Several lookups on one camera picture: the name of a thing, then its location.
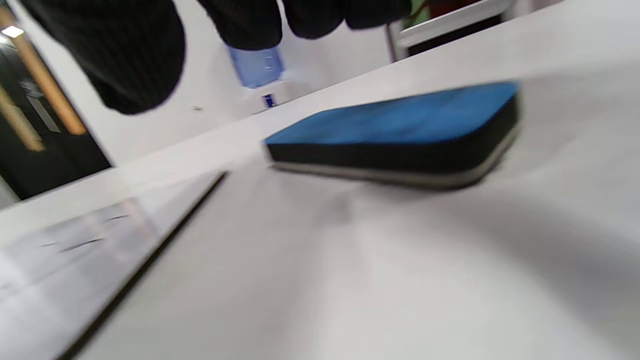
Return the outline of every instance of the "white wall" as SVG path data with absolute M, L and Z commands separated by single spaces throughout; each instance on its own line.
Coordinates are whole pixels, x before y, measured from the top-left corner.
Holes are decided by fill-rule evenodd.
M 249 114 L 237 105 L 242 88 L 212 22 L 196 0 L 176 0 L 188 39 L 178 88 L 160 108 L 128 117 L 105 108 L 71 55 L 10 0 L 21 24 L 116 166 Z M 284 24 L 285 67 L 305 95 L 390 63 L 382 29 L 353 32 L 344 25 L 316 41 L 294 37 Z M 194 111 L 193 106 L 203 111 Z

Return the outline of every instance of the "ceiling light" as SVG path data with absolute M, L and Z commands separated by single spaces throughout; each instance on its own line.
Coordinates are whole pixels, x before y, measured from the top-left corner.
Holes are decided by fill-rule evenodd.
M 4 30 L 2 30 L 2 33 L 8 37 L 17 38 L 20 35 L 24 34 L 24 31 L 22 29 L 16 28 L 15 26 L 11 25 L 5 28 Z

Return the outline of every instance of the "door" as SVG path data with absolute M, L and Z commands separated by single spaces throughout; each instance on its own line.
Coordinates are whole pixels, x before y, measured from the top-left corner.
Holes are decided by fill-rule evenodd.
M 26 37 L 2 35 L 0 176 L 27 199 L 109 167 Z

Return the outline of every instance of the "white shelf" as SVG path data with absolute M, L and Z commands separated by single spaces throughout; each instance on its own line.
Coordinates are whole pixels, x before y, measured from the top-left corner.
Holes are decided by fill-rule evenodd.
M 512 4 L 513 0 L 482 0 L 408 29 L 402 30 L 399 22 L 392 24 L 389 26 L 389 31 L 396 56 L 399 50 L 500 15 Z

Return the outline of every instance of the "blue plastic bottle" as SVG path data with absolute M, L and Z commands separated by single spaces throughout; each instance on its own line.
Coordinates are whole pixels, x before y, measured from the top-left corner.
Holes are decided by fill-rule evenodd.
M 228 47 L 236 74 L 246 88 L 258 88 L 272 83 L 282 75 L 284 67 L 277 47 L 249 51 Z

